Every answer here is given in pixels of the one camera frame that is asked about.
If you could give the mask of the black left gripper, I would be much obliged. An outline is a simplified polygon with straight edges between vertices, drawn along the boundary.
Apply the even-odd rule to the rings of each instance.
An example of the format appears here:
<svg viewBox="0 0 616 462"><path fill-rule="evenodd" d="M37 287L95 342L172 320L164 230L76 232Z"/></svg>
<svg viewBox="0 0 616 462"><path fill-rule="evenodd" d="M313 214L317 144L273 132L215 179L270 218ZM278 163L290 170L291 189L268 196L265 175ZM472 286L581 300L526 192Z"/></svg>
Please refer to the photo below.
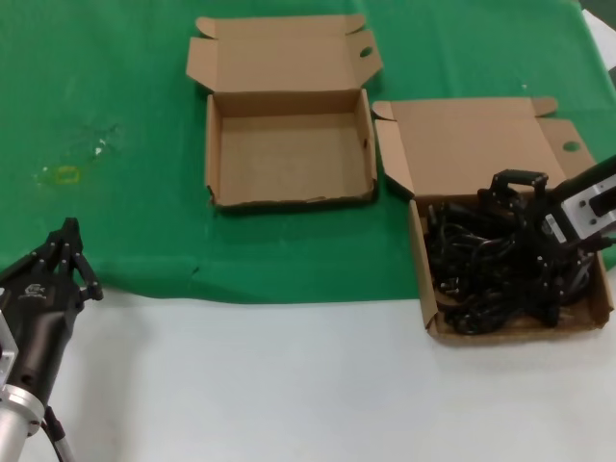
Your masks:
<svg viewBox="0 0 616 462"><path fill-rule="evenodd" d="M43 244L1 271L1 311L18 349L8 383L41 402L52 394L83 301L104 296L83 248L78 220L66 218ZM84 282L81 291L74 271Z"/></svg>

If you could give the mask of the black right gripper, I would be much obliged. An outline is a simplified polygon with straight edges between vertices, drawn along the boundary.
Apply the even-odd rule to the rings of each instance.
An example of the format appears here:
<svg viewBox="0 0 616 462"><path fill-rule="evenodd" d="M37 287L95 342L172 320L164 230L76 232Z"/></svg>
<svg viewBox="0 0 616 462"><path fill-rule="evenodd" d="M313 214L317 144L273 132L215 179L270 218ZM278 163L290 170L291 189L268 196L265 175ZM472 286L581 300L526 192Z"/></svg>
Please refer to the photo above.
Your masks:
<svg viewBox="0 0 616 462"><path fill-rule="evenodd" d="M557 325L561 309L588 293L595 253L615 245L615 159L602 161L547 192L548 175L506 169L487 189L477 191L484 206L523 212L528 206L530 237L540 250L574 250L562 257L541 257L541 272L531 286L531 315ZM514 186L531 187L521 193Z"/></svg>

